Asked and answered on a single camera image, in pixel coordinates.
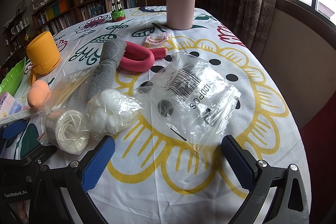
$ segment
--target white tablecloth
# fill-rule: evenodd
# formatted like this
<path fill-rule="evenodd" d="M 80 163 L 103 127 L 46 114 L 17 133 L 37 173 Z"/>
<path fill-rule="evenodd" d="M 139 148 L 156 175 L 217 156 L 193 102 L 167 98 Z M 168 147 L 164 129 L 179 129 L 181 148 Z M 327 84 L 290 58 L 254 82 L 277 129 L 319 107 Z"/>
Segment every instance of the white tablecloth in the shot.
<path fill-rule="evenodd" d="M 126 19 L 107 22 L 109 14 L 78 23 L 54 37 L 61 56 L 60 64 L 42 77 L 50 88 L 64 76 L 87 66 L 97 65 L 103 42 L 111 38 L 144 45 L 149 33 L 166 31 L 172 39 L 164 43 L 168 54 L 184 51 L 208 60 L 241 92 L 241 98 L 226 129 L 256 158 L 272 166 L 298 165 L 308 202 L 311 202 L 310 177 L 300 134 L 287 104 L 271 77 L 253 54 L 220 22 L 202 9 L 195 9 L 190 30 L 169 29 L 166 7 L 142 7 L 125 11 Z M 134 73 L 117 70 L 114 87 L 126 94 L 166 67 L 170 56 L 155 60 L 150 71 Z M 26 104 L 29 71 L 26 70 L 16 100 Z M 13 140 L 6 157 L 20 158 L 34 144 L 43 128 L 39 117 Z M 85 152 L 97 142 L 90 140 Z M 47 164 L 64 167 L 80 156 L 58 150 Z M 158 120 L 144 113 L 130 130 L 118 134 L 115 153 L 97 186 L 89 194 L 109 223 L 227 223 L 247 195 L 220 149 L 199 156 Z M 263 215 L 272 197 L 263 207 Z M 73 213 L 76 223 L 81 223 Z M 256 223 L 261 223 L 261 216 Z"/>

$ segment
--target giraffe figurine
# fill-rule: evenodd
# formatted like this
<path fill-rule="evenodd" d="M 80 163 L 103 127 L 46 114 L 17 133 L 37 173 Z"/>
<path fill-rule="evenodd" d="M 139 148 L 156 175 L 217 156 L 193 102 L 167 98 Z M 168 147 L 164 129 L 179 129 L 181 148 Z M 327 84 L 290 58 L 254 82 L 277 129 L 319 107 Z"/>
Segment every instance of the giraffe figurine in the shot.
<path fill-rule="evenodd" d="M 121 6 L 120 0 L 111 0 L 111 18 L 113 22 L 121 21 L 126 18 L 125 11 Z"/>

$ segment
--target green plastic tray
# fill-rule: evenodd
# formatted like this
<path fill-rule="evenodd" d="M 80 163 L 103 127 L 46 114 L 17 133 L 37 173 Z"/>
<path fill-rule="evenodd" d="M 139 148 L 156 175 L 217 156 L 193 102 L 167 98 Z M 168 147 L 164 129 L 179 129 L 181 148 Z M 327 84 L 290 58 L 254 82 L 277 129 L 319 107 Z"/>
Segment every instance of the green plastic tray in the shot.
<path fill-rule="evenodd" d="M 0 95 L 4 91 L 8 91 L 11 96 L 15 95 L 15 92 L 17 91 L 23 77 L 25 63 L 26 58 L 17 63 L 15 67 L 12 68 L 9 73 L 7 73 L 6 77 L 4 80 L 2 80 L 0 85 Z"/>

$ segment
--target grey felt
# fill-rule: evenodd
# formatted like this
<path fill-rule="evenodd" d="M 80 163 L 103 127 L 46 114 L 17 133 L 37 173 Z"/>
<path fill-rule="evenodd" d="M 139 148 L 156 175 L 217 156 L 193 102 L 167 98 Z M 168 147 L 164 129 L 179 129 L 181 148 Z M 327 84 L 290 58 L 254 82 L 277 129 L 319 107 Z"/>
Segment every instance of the grey felt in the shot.
<path fill-rule="evenodd" d="M 116 69 L 125 53 L 126 45 L 126 42 L 120 39 L 111 39 L 104 42 L 99 65 L 95 69 L 89 85 L 88 98 L 91 99 L 99 91 L 112 88 Z"/>

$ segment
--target blue gripper pad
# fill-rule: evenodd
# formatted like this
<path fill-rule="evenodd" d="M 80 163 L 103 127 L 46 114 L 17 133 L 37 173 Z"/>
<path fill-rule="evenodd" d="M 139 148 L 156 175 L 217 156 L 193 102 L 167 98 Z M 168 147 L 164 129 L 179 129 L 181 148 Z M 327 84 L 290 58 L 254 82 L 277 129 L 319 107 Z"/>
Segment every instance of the blue gripper pad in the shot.
<path fill-rule="evenodd" d="M 115 147 L 114 139 L 109 137 L 83 171 L 82 187 L 85 193 L 96 186 L 115 151 Z"/>
<path fill-rule="evenodd" d="M 9 124 L 6 128 L 4 128 L 2 137 L 4 139 L 10 139 L 11 137 L 17 135 L 21 131 L 25 130 L 27 127 L 27 121 L 24 119 L 18 120 L 12 124 Z"/>
<path fill-rule="evenodd" d="M 250 165 L 245 161 L 241 151 L 244 151 L 232 143 L 229 136 L 225 136 L 222 140 L 222 152 L 230 164 L 235 176 L 237 177 L 242 188 L 251 191 L 254 188 L 254 173 Z"/>

